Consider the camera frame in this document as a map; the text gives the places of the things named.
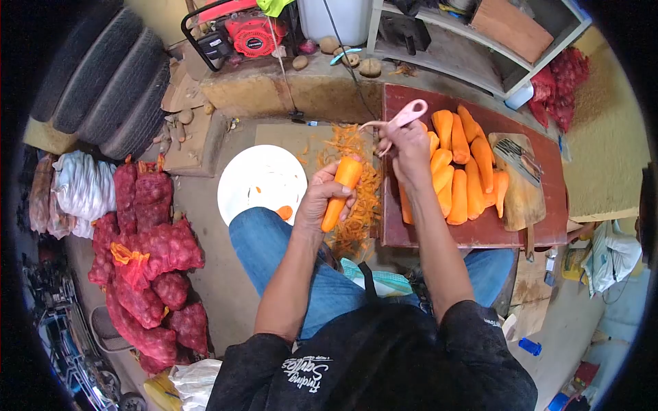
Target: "red generator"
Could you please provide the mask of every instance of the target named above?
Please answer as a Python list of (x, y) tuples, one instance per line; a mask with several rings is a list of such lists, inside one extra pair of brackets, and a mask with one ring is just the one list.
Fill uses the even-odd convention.
[[(206, 33), (198, 39), (188, 28), (188, 20), (195, 16), (198, 19), (194, 26), (205, 24), (207, 27)], [(269, 18), (268, 21), (256, 0), (207, 0), (204, 7), (185, 16), (181, 30), (213, 71), (219, 69), (211, 60), (230, 57), (234, 51), (251, 58), (272, 54), (287, 33), (282, 20)]]

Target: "wire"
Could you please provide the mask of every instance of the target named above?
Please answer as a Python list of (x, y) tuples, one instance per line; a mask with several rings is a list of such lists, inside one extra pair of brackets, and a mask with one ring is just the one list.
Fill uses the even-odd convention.
[(340, 40), (340, 36), (338, 35), (338, 30), (336, 29), (336, 25), (334, 24), (334, 17), (331, 15), (331, 11), (329, 11), (329, 5), (327, 4), (327, 0), (323, 0), (323, 1), (324, 1), (324, 8), (327, 9), (327, 13), (329, 14), (329, 20), (331, 21), (331, 25), (334, 28), (334, 33), (336, 34), (336, 39), (338, 39), (338, 45), (343, 50), (343, 54), (345, 55), (345, 59), (347, 60), (347, 64), (345, 64), (345, 66), (348, 69), (349, 73), (352, 75), (352, 80), (354, 80), (354, 84), (357, 86), (357, 91), (359, 92), (359, 97), (361, 98), (361, 101), (363, 102), (363, 105), (366, 107), (366, 110), (368, 110), (368, 112), (370, 113), (372, 118), (374, 120), (377, 120), (378, 117), (374, 115), (372, 110), (370, 110), (370, 107), (368, 107), (368, 103), (366, 103), (366, 99), (363, 97), (363, 92), (361, 91), (359, 81), (357, 80), (356, 75), (354, 75), (354, 69), (352, 68), (352, 65), (349, 63), (349, 59), (347, 58), (347, 51), (345, 50), (345, 46), (343, 45), (343, 42)]
[[(270, 24), (270, 33), (272, 33), (272, 41), (274, 42), (274, 47), (276, 48), (276, 37), (274, 37), (274, 28), (272, 28), (272, 20), (267, 16), (267, 22)], [(286, 77), (286, 69), (284, 68), (284, 62), (281, 59), (281, 53), (277, 53), (276, 57), (279, 60), (279, 65), (281, 66), (281, 72), (284, 74), (284, 81), (286, 82), (286, 87), (288, 88), (288, 95), (290, 96), (290, 102), (292, 103), (293, 110), (298, 112), (297, 105), (295, 100), (292, 98), (292, 92), (290, 91), (290, 84), (288, 84), (288, 78)]]
[(603, 299), (603, 302), (606, 305), (612, 305), (612, 304), (615, 304), (617, 301), (619, 301), (619, 299), (621, 298), (621, 295), (624, 293), (624, 290), (626, 289), (626, 285), (628, 285), (628, 278), (630, 278), (630, 274), (628, 274), (626, 276), (626, 282), (624, 283), (624, 287), (621, 289), (621, 292), (619, 293), (619, 295), (617, 296), (617, 298), (613, 302), (607, 302), (605, 300), (605, 294), (603, 294), (603, 293), (601, 294), (601, 298)]

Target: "white plate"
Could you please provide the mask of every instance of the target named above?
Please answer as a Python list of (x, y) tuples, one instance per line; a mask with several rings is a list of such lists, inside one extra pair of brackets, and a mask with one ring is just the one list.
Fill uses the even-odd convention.
[(224, 169), (217, 187), (219, 213), (228, 226), (248, 208), (277, 211), (288, 205), (292, 217), (287, 223), (292, 226), (307, 185), (304, 169), (289, 151), (275, 145), (255, 145), (235, 156)]

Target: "pink vegetable peeler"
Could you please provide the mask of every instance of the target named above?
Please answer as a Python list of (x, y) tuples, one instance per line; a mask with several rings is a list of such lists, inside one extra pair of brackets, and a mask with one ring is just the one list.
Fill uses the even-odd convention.
[[(411, 101), (406, 106), (404, 106), (402, 110), (400, 110), (400, 112), (398, 112), (391, 121), (389, 122), (369, 121), (366, 124), (363, 124), (361, 127), (359, 127), (359, 131), (363, 130), (367, 126), (373, 126), (378, 129), (387, 128), (389, 130), (394, 130), (396, 128), (406, 126), (407, 124), (411, 123), (413, 120), (419, 119), (423, 114), (425, 114), (426, 111), (427, 111), (427, 102), (425, 100), (420, 100), (420, 99), (414, 100)], [(393, 142), (388, 141), (388, 145), (386, 146), (386, 149), (383, 150), (381, 153), (379, 153), (378, 157), (383, 157), (386, 153), (388, 153), (392, 145)]]

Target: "jeans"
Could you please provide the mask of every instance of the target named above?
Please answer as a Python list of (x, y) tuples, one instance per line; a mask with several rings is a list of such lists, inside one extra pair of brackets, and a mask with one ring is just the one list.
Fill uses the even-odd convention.
[[(274, 212), (254, 207), (238, 214), (229, 225), (231, 244), (259, 296), (283, 258), (292, 227)], [(512, 266), (510, 249), (474, 251), (464, 258), (473, 286), (475, 301), (490, 306), (498, 296)], [(329, 267), (318, 253), (313, 268), (309, 305), (299, 339), (310, 339), (334, 318), (354, 311), (367, 302), (365, 290)], [(411, 304), (420, 301), (415, 294), (387, 297), (384, 302)]]

